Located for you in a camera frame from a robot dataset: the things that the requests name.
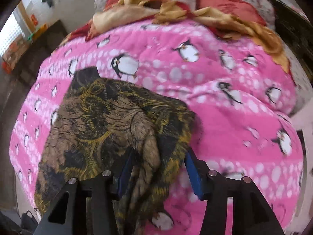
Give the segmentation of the brown floral batik garment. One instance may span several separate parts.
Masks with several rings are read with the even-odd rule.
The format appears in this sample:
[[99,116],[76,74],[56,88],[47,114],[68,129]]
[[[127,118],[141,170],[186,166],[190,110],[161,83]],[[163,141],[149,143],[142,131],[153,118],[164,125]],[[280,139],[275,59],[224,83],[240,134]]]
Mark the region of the brown floral batik garment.
[[132,147],[136,165],[113,208],[120,234],[143,234],[177,179],[195,119],[178,99],[102,78],[96,67],[75,72],[38,165],[34,201],[40,214],[69,178],[93,178]]

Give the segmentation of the grey floral headboard cushion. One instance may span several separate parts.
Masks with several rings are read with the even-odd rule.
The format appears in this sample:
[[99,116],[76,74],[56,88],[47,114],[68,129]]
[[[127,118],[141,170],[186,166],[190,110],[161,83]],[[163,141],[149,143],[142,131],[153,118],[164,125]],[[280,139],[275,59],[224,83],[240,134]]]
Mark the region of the grey floral headboard cushion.
[[[266,21],[270,28],[275,28],[275,12],[274,7],[271,4],[270,0],[242,0],[250,3],[255,9],[257,9],[258,13],[261,17]],[[294,11],[298,12],[305,19],[305,15],[300,9],[292,7],[292,4],[288,0],[279,0],[283,2],[288,7],[292,8]],[[300,62],[297,60],[295,54],[292,50],[286,45],[286,54],[291,61],[291,70],[296,82],[296,105],[292,111],[293,114],[300,111],[311,99],[312,99],[312,85],[302,68]]]

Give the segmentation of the red gold satin sheet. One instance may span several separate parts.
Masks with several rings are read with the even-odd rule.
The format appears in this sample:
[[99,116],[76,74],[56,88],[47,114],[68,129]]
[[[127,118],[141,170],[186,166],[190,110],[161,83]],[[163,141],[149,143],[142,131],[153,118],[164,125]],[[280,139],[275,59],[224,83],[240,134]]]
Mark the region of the red gold satin sheet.
[[196,9],[179,0],[107,0],[103,11],[94,14],[83,27],[68,34],[60,43],[84,37],[89,41],[113,28],[152,19],[154,24],[169,24],[187,19],[200,23],[222,39],[250,37],[262,46],[273,62],[286,73],[290,62],[279,36],[266,26],[257,10],[241,0],[195,0]]

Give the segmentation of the dark carved wooden cabinet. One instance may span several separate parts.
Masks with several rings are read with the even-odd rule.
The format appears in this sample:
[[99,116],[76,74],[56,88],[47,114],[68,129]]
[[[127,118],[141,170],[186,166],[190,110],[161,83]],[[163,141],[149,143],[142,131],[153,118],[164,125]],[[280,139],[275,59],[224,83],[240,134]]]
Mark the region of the dark carved wooden cabinet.
[[295,54],[312,82],[312,24],[279,0],[270,0],[275,12],[275,28]]

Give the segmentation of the white ornate upholstered chair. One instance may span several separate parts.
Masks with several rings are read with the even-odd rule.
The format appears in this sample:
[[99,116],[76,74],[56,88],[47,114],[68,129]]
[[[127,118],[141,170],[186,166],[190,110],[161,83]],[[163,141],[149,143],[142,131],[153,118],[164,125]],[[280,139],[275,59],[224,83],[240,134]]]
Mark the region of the white ornate upholstered chair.
[[312,100],[291,118],[302,144],[303,169],[296,213],[286,234],[312,234]]

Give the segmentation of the dark wooden side table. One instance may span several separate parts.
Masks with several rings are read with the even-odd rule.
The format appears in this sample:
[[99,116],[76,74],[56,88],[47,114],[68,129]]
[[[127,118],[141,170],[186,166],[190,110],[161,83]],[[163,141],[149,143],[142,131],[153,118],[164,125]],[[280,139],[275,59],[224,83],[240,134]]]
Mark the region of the dark wooden side table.
[[61,20],[57,20],[31,44],[27,45],[15,65],[1,57],[1,99],[3,99],[15,83],[30,87],[35,82],[41,63],[51,55],[67,31]]

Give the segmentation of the pink penguin blanket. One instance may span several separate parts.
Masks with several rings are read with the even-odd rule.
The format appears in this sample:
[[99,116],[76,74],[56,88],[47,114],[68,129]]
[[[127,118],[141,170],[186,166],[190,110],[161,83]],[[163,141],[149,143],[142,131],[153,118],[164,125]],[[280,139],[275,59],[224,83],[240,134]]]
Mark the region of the pink penguin blanket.
[[300,139],[289,119],[296,103],[294,82],[251,39],[223,41],[191,20],[170,25],[146,20],[89,41],[76,38],[43,61],[9,151],[30,203],[58,107],[74,73],[90,66],[103,78],[185,102],[197,115],[192,143],[197,157],[230,178],[251,177],[282,228],[289,225],[303,166]]

